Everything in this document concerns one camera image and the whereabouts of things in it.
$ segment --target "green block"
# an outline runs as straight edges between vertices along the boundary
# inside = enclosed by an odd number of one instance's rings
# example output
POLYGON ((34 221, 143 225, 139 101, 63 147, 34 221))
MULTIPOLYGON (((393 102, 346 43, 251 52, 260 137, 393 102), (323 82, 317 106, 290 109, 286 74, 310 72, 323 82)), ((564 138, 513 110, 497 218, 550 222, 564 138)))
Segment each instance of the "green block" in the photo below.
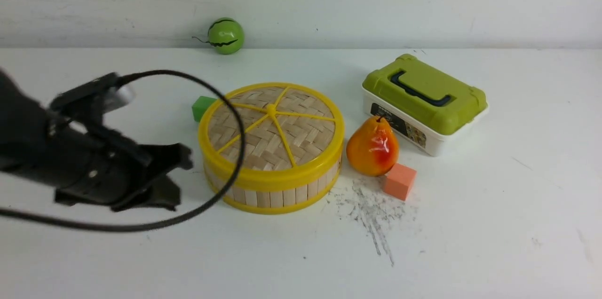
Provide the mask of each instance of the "green block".
POLYGON ((194 121, 196 121, 197 123, 200 121, 200 119, 203 117, 205 111, 207 111, 207 109, 209 108, 209 106, 211 106, 211 104, 213 104, 213 102, 215 102, 215 98, 211 98, 211 97, 205 97, 205 96, 200 96, 196 102, 194 102, 194 104, 192 105, 192 115, 194 117, 194 121))

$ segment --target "white table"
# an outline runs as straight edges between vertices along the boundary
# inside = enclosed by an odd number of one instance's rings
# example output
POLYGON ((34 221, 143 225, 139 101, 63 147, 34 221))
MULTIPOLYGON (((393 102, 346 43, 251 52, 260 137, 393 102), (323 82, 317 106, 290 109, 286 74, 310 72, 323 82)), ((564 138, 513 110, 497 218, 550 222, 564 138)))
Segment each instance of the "white table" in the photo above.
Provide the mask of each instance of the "white table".
MULTIPOLYGON (((178 226, 102 234, 0 220, 1 296, 105 298, 599 298, 602 296, 602 51, 3 49, 0 66, 43 103, 108 72, 170 68, 224 92, 284 80, 322 91, 349 137, 366 119, 360 85, 402 53, 487 93, 490 114, 458 151, 429 157, 404 203, 345 164, 308 209, 254 215, 219 203, 178 226), (361 188, 364 197, 359 197, 361 188)), ((182 142, 195 168, 171 174, 179 213, 211 196, 190 106, 207 91, 177 78, 133 85, 107 124, 140 143, 182 142)), ((52 203, 52 189, 0 176, 1 206, 97 222, 174 215, 52 203)))

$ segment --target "green lid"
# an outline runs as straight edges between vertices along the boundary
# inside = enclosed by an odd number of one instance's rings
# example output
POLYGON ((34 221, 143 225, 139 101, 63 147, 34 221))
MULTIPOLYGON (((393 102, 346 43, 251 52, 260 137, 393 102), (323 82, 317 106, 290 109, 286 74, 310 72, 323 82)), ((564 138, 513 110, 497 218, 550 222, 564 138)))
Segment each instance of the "green lid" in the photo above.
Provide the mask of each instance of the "green lid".
POLYGON ((405 54, 366 77, 364 89, 443 135, 487 108, 485 93, 405 54))

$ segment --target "fake pear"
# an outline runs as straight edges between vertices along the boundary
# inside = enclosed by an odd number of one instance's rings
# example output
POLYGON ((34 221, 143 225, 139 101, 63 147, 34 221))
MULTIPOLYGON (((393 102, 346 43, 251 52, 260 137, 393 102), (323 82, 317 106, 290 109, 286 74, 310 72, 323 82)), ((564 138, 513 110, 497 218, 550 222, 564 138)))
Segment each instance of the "fake pear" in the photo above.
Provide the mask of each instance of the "fake pear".
POLYGON ((359 173, 383 175, 397 163, 399 143, 389 122, 373 116, 366 120, 347 143, 347 160, 359 173))

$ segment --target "white container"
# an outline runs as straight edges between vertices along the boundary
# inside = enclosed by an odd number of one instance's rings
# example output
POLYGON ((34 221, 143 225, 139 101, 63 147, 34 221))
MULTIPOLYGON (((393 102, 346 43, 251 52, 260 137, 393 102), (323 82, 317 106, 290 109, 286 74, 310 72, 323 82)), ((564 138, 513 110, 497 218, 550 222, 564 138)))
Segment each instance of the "white container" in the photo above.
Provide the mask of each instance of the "white container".
POLYGON ((475 123, 482 119, 488 112, 489 106, 476 115, 470 123, 466 123, 454 134, 448 136, 439 134, 420 123, 413 117, 410 117, 404 111, 396 108, 382 100, 382 98, 364 89, 364 112, 368 115, 382 115, 391 124, 393 130, 401 137, 409 140, 431 156, 440 156, 443 153, 451 151, 454 146, 460 144, 467 137, 475 123), (400 131, 404 127, 406 134, 400 131))

